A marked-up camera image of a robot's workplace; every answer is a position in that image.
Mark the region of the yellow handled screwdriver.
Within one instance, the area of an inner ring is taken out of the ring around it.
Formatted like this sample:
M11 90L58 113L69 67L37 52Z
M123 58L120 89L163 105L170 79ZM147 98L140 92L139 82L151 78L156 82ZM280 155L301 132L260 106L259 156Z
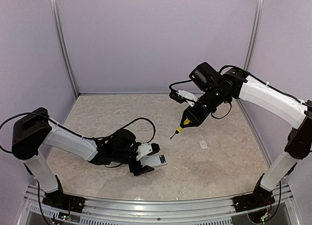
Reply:
M181 124L180 126L176 129L176 131L174 132L174 134L170 137L170 140L176 135L176 134L179 134L186 125L188 125L191 121L186 118Z

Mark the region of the left aluminium frame post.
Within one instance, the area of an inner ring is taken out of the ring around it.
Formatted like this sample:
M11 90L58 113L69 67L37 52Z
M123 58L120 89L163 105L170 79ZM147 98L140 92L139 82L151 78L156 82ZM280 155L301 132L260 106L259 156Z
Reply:
M65 36L63 33L63 29L62 29L58 0L50 0L50 4L51 4L54 25L56 29L57 39L59 43L59 48L60 48L61 56L64 62L64 66L65 66L65 71L68 76L71 89L74 93L75 98L77 99L80 96L80 92L79 92L78 84L76 82L76 78L75 78L75 75L71 66L69 53L68 53L66 42L65 42Z

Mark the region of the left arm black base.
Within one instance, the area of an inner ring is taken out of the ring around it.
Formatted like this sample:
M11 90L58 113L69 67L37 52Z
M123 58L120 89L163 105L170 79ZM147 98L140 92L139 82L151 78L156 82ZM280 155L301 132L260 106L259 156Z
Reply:
M70 194L65 194L62 189L59 178L55 175L58 189L51 193L44 193L43 204L54 208L66 210L68 212L82 213L85 204L85 198Z

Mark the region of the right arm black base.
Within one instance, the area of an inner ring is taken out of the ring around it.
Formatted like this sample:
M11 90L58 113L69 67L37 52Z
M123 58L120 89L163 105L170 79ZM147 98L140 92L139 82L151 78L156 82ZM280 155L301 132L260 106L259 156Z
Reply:
M233 197L236 212L242 212L274 204L275 199L272 191L267 191L260 186L264 174L257 181L252 193Z

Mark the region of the white remote control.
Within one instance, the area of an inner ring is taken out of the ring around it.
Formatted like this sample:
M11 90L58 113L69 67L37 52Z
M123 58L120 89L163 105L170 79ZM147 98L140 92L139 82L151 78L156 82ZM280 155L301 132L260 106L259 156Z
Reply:
M143 166L148 165L150 167L160 167L168 164L168 160L165 155L152 155L141 159L141 164Z

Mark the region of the aluminium frame post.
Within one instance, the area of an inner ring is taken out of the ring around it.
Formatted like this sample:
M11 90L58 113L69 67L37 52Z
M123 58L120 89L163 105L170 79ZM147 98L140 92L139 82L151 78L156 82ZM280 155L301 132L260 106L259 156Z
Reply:
M65 42L65 36L63 33L63 29L62 29L58 0L50 0L50 4L51 4L54 25L56 29L57 39L59 43L59 48L60 48L61 56L64 62L64 66L65 66L65 71L68 76L71 89L74 93L75 98L77 99L80 96L80 92L79 92L78 84L76 82L76 78L75 78L75 75L71 66L69 53L68 53L66 42Z
M247 54L244 60L243 69L248 71L250 69L250 65L253 58L253 53L256 45L257 35L261 22L261 15L263 10L263 2L264 0L256 0L255 12L253 17L252 31L249 39L249 44L247 48Z

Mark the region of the white battery cover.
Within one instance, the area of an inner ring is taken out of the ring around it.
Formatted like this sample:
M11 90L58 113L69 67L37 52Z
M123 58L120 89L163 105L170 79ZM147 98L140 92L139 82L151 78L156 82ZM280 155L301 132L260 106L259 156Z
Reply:
M207 149L207 143L205 141L199 141L199 146L201 149Z

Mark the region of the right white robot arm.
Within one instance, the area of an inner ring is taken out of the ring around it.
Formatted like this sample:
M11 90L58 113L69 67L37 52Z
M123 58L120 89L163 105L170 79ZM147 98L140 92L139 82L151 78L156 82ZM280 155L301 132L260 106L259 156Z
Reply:
M176 133L200 126L219 105L232 99L255 104L288 123L292 130L284 152L264 173L260 188L249 197L253 207L260 207L268 200L267 191L272 191L297 162L311 152L312 102L300 101L236 66L228 65L227 69L222 73L203 62L190 73L189 78L204 94L184 110Z

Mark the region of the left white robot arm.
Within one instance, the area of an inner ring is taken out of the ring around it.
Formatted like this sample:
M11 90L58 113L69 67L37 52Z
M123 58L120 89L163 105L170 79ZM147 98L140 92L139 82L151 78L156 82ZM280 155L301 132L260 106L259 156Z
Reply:
M135 176L153 171L154 168L144 165L141 159L160 151L159 145L152 141L137 142L136 136L125 127L107 137L89 138L51 119L43 107L22 115L14 124L12 153L24 162L44 192L49 193L49 200L59 208L68 204L68 196L61 192L56 175L39 152L43 144L72 153L94 165L127 164Z

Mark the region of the front aluminium rail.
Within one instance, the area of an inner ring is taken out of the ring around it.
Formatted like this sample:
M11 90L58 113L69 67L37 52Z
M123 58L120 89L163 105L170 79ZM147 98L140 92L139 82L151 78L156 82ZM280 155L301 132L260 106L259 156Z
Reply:
M301 224L287 184L273 191L275 203L237 212L231 196L184 201L129 201L85 197L80 213L39 205L43 191L29 185L18 217L19 225L251 225L251 218L269 213L265 225Z

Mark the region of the right aluminium frame post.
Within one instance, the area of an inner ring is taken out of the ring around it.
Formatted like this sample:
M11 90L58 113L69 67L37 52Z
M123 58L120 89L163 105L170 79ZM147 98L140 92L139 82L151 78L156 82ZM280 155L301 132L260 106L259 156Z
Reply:
M244 60L243 69L248 71L250 69L250 65L253 58L253 53L256 45L257 35L261 22L261 15L263 10L263 2L264 0L256 0L255 12L253 17L252 31L249 39L249 44L247 48L247 54Z

